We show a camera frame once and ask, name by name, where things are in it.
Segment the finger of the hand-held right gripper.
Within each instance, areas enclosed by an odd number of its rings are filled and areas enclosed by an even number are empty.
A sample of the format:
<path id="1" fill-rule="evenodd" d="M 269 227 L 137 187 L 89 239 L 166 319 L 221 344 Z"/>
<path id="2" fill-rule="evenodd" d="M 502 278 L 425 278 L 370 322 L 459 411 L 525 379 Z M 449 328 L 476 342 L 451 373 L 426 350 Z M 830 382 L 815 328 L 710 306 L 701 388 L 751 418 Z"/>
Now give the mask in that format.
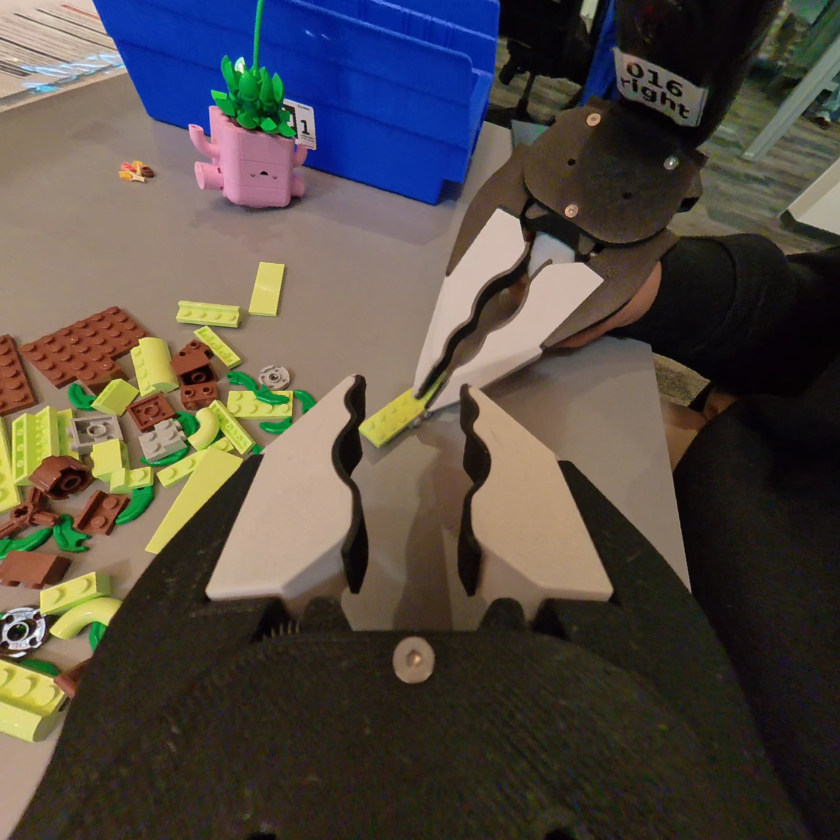
<path id="1" fill-rule="evenodd" d="M 432 408 L 455 403 L 462 385 L 485 387 L 538 359 L 551 333 L 601 284 L 582 263 L 541 268 L 518 312 L 488 333 L 475 356 L 456 367 Z"/>
<path id="2" fill-rule="evenodd" d="M 476 330 L 483 308 L 512 284 L 528 254 L 519 217 L 498 208 L 444 279 L 416 367 L 416 397 L 445 372 L 459 343 Z"/>

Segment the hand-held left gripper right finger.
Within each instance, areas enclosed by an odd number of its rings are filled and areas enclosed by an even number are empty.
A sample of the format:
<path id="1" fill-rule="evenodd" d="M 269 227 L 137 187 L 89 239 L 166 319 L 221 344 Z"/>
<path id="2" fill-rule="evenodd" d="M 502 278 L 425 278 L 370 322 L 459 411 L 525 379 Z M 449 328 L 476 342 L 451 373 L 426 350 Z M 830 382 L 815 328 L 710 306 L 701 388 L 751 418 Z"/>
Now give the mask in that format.
<path id="1" fill-rule="evenodd" d="M 549 599 L 608 602 L 613 585 L 553 451 L 472 385 L 460 388 L 460 425 L 472 482 L 458 535 L 467 595 L 512 599 L 528 620 Z"/>

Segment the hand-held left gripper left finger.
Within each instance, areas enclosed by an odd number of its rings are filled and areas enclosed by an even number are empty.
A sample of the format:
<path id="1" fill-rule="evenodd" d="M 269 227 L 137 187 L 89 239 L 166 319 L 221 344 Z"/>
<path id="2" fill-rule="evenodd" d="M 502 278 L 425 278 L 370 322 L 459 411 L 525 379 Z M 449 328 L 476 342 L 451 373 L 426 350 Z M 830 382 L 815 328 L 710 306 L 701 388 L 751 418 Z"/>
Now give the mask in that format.
<path id="1" fill-rule="evenodd" d="M 350 375 L 269 444 L 206 585 L 212 601 L 360 592 L 369 558 L 361 493 L 365 379 Z"/>

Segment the lime studded toy plate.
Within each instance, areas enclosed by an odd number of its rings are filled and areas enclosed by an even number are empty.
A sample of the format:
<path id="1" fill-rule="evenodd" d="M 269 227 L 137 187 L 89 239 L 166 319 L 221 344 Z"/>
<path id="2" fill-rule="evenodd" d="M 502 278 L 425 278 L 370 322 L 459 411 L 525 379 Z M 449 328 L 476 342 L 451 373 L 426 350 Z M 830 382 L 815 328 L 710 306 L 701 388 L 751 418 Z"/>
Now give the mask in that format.
<path id="1" fill-rule="evenodd" d="M 429 399 L 429 394 L 415 398 L 411 390 L 404 392 L 366 418 L 360 425 L 360 434 L 377 448 L 386 445 L 409 427 L 423 421 Z"/>

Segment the lime smooth toy tile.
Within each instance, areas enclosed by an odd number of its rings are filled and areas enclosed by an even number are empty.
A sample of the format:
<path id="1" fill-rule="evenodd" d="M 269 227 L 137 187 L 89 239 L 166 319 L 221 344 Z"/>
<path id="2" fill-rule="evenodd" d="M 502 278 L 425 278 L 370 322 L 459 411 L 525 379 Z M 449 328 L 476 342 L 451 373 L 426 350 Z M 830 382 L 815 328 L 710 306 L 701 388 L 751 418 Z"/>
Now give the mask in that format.
<path id="1" fill-rule="evenodd" d="M 284 264 L 259 262 L 248 304 L 249 315 L 272 318 L 277 316 L 285 268 Z"/>

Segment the pile of toy bricks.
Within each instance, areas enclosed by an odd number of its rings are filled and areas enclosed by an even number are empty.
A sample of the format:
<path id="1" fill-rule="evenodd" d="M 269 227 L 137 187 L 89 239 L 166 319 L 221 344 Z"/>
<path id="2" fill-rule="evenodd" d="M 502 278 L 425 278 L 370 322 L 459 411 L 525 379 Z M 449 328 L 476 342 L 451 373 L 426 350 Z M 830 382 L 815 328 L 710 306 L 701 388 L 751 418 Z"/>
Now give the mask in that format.
<path id="1" fill-rule="evenodd" d="M 200 325 L 170 354 L 121 308 L 111 307 L 17 345 L 2 336 L 2 586 L 39 593 L 39 603 L 2 612 L 2 733 L 40 742 L 75 692 L 31 654 L 51 637 L 90 627 L 90 646 L 121 604 L 110 573 L 67 578 L 89 541 L 123 531 L 181 485 L 143 547 L 157 554 L 261 447 L 246 418 L 281 434 L 295 406 L 314 398 L 287 390 L 284 369 L 258 379 L 212 330 L 234 327 L 239 310 L 182 301 L 178 322 Z"/>

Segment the person's right forearm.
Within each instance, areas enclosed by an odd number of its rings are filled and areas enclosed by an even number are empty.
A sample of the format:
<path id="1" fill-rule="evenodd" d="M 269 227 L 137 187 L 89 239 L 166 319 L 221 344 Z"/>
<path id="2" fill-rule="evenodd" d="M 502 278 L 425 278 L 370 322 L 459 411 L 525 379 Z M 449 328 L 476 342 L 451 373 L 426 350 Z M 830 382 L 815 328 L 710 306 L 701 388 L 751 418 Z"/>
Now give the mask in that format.
<path id="1" fill-rule="evenodd" d="M 756 234 L 683 238 L 661 259 L 639 340 L 734 395 L 794 396 L 839 349 L 839 247 L 785 255 Z"/>

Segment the person's right hand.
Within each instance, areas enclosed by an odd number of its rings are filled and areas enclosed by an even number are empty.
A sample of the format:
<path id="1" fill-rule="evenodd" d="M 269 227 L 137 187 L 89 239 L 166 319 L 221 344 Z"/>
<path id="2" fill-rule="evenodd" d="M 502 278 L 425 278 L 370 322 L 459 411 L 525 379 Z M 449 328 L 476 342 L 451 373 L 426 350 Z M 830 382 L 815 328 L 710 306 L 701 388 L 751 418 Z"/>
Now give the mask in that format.
<path id="1" fill-rule="evenodd" d="M 645 315 L 651 309 L 657 297 L 662 280 L 662 264 L 657 262 L 651 275 L 640 287 L 636 295 L 609 318 L 556 343 L 553 350 L 570 350 L 583 347 L 608 333 L 625 328 Z"/>

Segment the black office chair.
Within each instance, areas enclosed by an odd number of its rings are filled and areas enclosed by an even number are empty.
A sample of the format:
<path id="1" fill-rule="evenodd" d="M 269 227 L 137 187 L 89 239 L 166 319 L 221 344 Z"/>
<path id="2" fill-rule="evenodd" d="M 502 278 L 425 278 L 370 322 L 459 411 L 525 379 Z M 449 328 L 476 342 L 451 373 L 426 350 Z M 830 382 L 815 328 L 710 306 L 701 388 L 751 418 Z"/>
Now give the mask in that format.
<path id="1" fill-rule="evenodd" d="M 592 44 L 581 17 L 582 1 L 500 1 L 499 36 L 507 41 L 509 59 L 498 80 L 507 86 L 527 74 L 516 108 L 506 118 L 533 122 L 529 98 L 538 76 L 566 79 L 583 86 L 592 61 Z"/>

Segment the blue storage bin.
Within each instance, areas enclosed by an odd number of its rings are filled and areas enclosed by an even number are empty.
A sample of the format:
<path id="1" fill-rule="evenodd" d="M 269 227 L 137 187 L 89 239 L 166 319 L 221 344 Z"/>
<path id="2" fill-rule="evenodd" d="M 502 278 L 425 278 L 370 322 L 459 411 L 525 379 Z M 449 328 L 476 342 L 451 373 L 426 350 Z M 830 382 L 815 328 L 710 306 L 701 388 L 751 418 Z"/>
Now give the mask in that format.
<path id="1" fill-rule="evenodd" d="M 207 130 L 223 56 L 252 59 L 256 2 L 95 4 L 149 116 Z M 466 178 L 499 15 L 491 1 L 265 2 L 260 64 L 314 110 L 308 167 L 436 204 Z"/>

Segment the white desk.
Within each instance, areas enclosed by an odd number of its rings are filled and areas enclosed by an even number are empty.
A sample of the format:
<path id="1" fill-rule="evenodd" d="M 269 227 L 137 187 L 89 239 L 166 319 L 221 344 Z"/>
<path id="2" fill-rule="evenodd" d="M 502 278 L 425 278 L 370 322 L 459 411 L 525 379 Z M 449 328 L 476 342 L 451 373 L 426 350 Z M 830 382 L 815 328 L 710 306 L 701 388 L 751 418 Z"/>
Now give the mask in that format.
<path id="1" fill-rule="evenodd" d="M 761 160 L 816 95 L 828 87 L 839 69 L 839 37 L 823 53 L 793 92 L 783 101 L 771 121 L 741 154 L 747 161 Z M 839 236 L 839 160 L 804 189 L 780 216 L 783 226 L 828 237 Z"/>

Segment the white label card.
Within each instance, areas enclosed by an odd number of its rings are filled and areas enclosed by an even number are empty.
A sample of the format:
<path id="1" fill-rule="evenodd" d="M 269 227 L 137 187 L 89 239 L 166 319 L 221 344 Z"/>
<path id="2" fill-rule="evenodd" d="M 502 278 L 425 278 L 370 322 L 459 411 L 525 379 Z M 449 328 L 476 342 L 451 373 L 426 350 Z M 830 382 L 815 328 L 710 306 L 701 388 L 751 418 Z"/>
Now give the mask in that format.
<path id="1" fill-rule="evenodd" d="M 313 108 L 288 98 L 283 101 L 283 106 L 290 113 L 290 125 L 295 131 L 297 143 L 315 151 L 318 145 Z"/>

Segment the person's black clothing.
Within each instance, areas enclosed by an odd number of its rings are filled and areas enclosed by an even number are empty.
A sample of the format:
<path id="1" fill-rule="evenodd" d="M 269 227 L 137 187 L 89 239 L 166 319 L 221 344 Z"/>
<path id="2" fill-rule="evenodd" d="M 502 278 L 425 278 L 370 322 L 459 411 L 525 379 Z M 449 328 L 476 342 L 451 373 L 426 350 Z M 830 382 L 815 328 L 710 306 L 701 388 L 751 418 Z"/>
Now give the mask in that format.
<path id="1" fill-rule="evenodd" d="M 839 369 L 754 395 L 675 471 L 694 596 L 814 838 L 839 832 Z"/>

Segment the pink lego animal model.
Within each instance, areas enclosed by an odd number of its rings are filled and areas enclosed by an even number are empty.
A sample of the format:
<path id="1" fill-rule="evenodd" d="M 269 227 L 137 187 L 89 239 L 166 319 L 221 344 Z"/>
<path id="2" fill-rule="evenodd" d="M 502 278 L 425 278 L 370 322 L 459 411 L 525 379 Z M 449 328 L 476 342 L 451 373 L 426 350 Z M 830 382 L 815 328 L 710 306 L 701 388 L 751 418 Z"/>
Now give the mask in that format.
<path id="1" fill-rule="evenodd" d="M 201 189 L 221 191 L 243 207 L 286 207 L 305 195 L 298 172 L 309 149 L 297 143 L 291 114 L 284 108 L 285 87 L 263 66 L 247 67 L 244 58 L 222 58 L 225 91 L 212 91 L 211 136 L 191 124 L 190 137 L 210 163 L 195 163 Z"/>

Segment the printed white sheet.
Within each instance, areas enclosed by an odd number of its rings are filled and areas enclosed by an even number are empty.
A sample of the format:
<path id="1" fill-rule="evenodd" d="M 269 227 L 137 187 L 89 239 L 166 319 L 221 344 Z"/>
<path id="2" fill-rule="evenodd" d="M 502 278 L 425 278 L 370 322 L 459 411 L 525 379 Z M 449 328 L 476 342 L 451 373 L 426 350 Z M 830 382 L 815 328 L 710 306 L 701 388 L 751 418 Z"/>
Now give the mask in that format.
<path id="1" fill-rule="evenodd" d="M 95 2 L 1 2 L 2 112 L 125 72 Z"/>

